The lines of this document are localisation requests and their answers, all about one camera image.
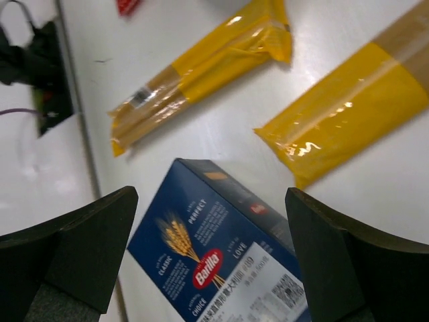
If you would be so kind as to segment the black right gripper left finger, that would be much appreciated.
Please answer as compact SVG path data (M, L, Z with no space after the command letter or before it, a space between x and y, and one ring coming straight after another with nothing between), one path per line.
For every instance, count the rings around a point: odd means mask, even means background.
M135 218L125 186L1 236L2 321L98 321L108 310Z

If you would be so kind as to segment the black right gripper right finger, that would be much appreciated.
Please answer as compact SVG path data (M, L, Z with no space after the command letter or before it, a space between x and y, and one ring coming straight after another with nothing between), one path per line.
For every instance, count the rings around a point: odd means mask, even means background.
M285 205L313 321L428 320L428 245L297 188L288 189Z

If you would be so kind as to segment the red fusilli bag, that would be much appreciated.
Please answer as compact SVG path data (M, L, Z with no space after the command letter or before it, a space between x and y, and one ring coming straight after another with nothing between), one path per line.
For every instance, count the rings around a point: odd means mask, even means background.
M116 0L118 13L122 17L130 16L136 7L140 4L140 0Z

